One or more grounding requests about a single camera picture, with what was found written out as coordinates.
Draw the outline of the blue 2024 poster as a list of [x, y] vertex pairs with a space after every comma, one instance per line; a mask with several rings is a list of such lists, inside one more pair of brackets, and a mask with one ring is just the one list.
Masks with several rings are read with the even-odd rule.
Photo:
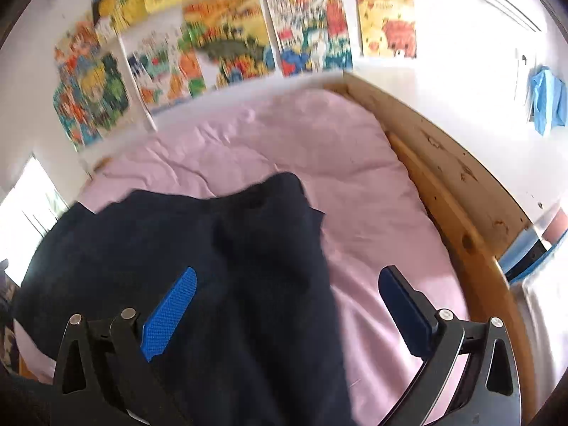
[[265, 1], [284, 75], [353, 67], [343, 0]]

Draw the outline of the black puffer jacket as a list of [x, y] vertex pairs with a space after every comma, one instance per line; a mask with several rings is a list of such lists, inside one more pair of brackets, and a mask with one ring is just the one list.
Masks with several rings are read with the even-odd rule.
[[73, 205], [40, 243], [13, 316], [55, 358], [65, 324], [136, 309], [187, 272], [196, 292], [151, 367], [196, 425], [353, 423], [322, 213], [285, 172], [225, 197], [135, 190]]

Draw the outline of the orange fruit poster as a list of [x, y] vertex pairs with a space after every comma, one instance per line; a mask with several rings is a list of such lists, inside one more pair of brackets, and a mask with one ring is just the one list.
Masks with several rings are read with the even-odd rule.
[[195, 50], [178, 46], [180, 28], [146, 21], [120, 41], [142, 103], [152, 113], [199, 97], [206, 82]]

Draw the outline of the blue cloth on wall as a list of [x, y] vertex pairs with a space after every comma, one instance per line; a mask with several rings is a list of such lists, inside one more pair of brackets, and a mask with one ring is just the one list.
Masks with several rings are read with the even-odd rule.
[[540, 136], [567, 126], [567, 85], [547, 66], [538, 66], [530, 76], [530, 107]]

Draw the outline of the pink bed sheet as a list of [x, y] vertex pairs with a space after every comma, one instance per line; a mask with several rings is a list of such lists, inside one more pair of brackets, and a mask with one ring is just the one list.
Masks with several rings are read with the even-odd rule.
[[468, 310], [441, 236], [373, 114], [322, 89], [223, 111], [112, 157], [80, 201], [100, 211], [132, 190], [226, 195], [284, 170], [326, 215], [323, 250], [354, 417], [375, 425], [419, 367], [378, 295], [381, 267], [397, 266], [438, 307], [461, 317]]

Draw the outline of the wooden bed frame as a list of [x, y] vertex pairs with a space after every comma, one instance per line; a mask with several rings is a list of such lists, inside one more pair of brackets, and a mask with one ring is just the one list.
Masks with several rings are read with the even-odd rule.
[[335, 81], [260, 82], [250, 91], [236, 88], [217, 92], [160, 114], [154, 134], [120, 138], [98, 160], [92, 179], [112, 157], [162, 131], [181, 124], [200, 124], [223, 111], [230, 113], [309, 89], [335, 93], [376, 118], [449, 253], [466, 300], [467, 316], [503, 319], [519, 370], [522, 418], [532, 419], [537, 410], [533, 352], [499, 264], [530, 220], [503, 185], [462, 145], [384, 89], [347, 74]]

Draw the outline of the dark whale flower poster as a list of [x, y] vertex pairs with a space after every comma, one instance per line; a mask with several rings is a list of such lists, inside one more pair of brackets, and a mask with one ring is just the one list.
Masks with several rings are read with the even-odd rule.
[[275, 71], [260, 0], [193, 0], [182, 7], [182, 16], [178, 48], [196, 55], [207, 88]]

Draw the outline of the green character poster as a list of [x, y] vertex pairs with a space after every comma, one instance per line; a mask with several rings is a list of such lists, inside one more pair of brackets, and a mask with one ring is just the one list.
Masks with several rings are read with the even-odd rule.
[[59, 84], [53, 107], [78, 152], [135, 122], [132, 93], [116, 45], [100, 44], [89, 15], [54, 46]]

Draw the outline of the yellow pink pig poster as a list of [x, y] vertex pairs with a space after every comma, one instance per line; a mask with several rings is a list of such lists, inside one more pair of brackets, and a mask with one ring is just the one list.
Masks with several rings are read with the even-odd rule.
[[417, 58], [414, 0], [356, 0], [362, 55]]

